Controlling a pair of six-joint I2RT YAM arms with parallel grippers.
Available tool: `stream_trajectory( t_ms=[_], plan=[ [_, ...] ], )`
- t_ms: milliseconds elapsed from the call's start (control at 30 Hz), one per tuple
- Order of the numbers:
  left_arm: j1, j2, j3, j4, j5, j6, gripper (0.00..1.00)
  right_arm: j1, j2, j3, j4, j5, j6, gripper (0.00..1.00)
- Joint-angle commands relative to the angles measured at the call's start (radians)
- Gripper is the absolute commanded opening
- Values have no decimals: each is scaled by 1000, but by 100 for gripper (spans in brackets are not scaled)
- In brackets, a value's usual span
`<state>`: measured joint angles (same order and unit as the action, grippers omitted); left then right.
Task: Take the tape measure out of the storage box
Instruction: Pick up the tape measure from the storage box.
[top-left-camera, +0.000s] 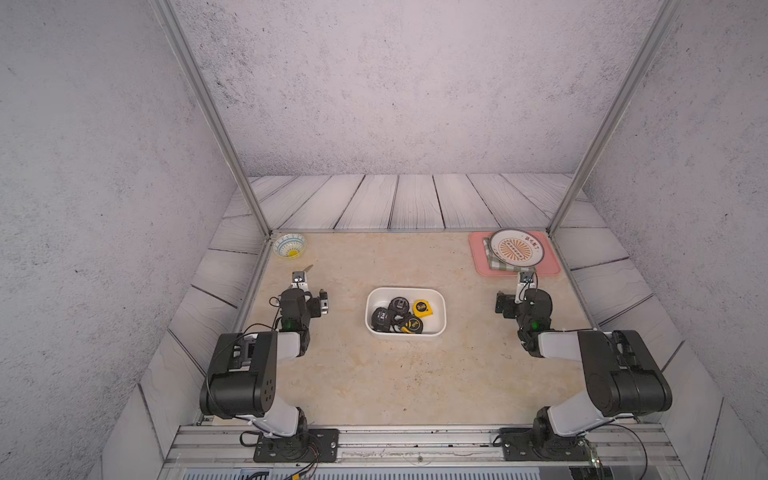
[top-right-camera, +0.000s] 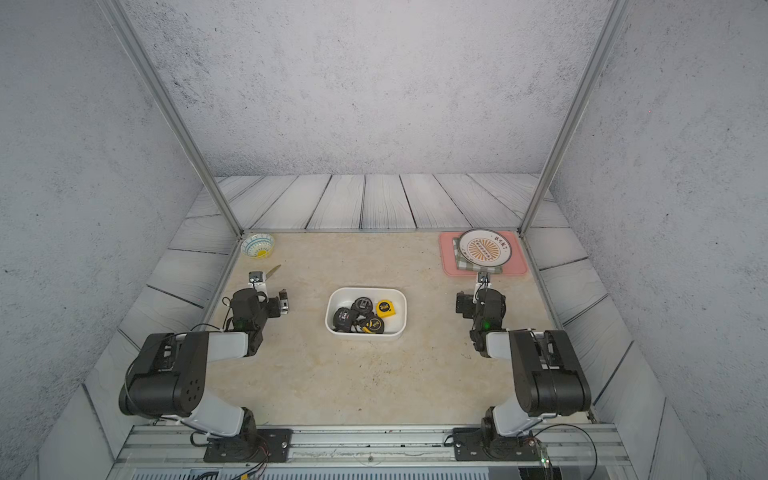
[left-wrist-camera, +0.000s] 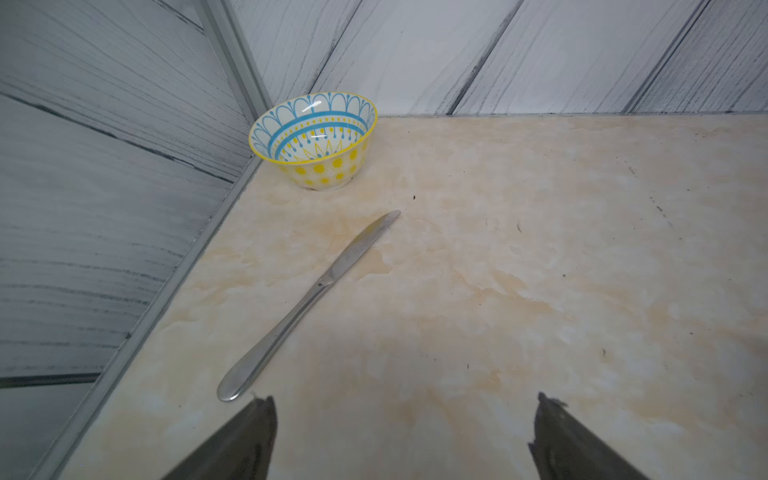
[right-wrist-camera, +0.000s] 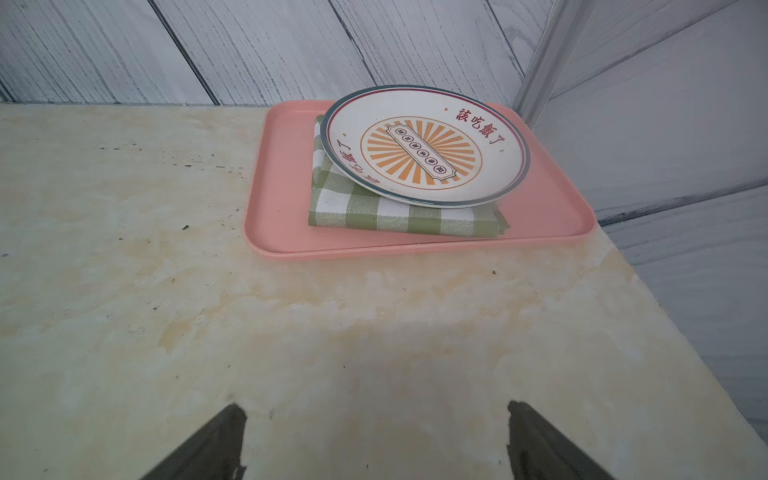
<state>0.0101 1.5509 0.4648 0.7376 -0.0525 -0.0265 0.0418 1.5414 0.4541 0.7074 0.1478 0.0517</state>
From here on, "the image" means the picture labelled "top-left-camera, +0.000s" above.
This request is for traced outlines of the dark grey 5M tape measure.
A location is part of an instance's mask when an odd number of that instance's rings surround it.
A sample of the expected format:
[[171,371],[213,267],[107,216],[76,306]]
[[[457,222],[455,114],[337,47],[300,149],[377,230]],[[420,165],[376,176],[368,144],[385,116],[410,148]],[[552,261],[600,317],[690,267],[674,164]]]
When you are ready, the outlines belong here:
[[397,313],[394,310],[378,307],[371,315],[370,325],[375,332],[388,333],[392,330],[392,325],[396,320]]

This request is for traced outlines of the round black tape measure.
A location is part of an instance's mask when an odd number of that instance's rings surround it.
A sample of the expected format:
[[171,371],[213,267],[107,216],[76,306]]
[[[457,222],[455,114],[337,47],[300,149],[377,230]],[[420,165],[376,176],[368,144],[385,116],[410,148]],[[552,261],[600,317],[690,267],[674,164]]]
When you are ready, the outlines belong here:
[[398,316],[405,316],[410,312],[410,302],[405,297],[398,296],[390,301],[388,309]]

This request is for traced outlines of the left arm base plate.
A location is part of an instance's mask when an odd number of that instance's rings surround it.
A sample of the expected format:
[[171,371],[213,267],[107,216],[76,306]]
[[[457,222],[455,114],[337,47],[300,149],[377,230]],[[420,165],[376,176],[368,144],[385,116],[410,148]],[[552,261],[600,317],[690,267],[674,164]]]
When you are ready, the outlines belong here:
[[253,461],[263,463],[334,463],[338,456],[338,429],[309,429],[287,438],[261,436]]

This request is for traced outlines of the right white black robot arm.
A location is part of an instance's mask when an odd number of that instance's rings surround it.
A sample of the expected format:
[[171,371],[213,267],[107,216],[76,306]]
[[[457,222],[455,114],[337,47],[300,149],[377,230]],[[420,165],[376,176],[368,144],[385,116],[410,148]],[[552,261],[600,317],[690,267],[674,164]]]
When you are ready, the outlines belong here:
[[502,429],[502,445],[516,456],[545,460],[585,455],[584,435],[623,415],[644,416],[671,408],[673,393],[640,334],[634,330],[555,330],[548,292],[523,288],[499,292],[495,312],[517,323],[523,349],[534,358],[578,362],[585,390],[541,408],[527,430]]

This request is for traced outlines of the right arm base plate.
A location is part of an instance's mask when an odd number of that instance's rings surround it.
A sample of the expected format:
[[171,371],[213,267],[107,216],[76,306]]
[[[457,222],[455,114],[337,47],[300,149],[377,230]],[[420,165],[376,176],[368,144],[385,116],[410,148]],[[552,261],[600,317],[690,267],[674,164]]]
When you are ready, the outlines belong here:
[[505,461],[590,462],[592,455],[583,437],[561,437],[533,428],[502,428],[500,448]]

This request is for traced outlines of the small yellow tape measure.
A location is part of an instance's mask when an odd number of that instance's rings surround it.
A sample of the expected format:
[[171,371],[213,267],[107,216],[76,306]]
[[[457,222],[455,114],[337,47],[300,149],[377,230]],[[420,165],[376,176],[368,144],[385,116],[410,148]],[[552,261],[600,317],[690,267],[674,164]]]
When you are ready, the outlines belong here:
[[413,315],[418,318],[424,318],[433,314],[433,309],[426,300],[416,300],[412,305]]

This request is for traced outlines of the black yellow 3m tape measure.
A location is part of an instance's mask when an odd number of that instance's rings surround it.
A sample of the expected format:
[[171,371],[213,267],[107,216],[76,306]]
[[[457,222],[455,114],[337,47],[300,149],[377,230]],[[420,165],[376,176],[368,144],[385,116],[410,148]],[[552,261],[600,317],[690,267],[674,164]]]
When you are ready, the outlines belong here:
[[423,321],[414,315],[403,317],[398,325],[400,332],[406,334],[421,334],[424,330]]

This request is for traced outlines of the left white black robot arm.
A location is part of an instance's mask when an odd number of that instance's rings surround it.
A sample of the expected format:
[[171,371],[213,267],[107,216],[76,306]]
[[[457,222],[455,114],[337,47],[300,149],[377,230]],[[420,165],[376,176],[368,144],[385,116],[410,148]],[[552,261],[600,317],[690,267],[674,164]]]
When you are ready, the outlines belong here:
[[244,420],[268,438],[304,436],[304,412],[277,393],[277,366],[304,356],[310,344],[310,324],[328,313],[328,293],[316,296],[290,288],[278,297],[273,324],[259,332],[219,336],[201,387],[199,406],[205,415]]

